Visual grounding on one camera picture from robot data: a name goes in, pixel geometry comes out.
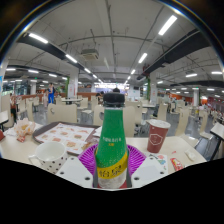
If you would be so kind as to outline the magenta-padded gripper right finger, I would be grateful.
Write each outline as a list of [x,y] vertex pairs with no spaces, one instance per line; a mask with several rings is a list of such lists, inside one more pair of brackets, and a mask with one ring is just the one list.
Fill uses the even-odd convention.
[[143,153],[129,145],[128,173],[131,186],[140,188],[167,175],[167,156]]

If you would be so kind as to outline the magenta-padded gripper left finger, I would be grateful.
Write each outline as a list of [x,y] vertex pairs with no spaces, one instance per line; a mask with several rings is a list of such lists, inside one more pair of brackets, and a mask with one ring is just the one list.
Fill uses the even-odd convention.
[[56,175],[81,187],[92,188],[96,173],[95,149],[93,145],[79,156],[70,156]]

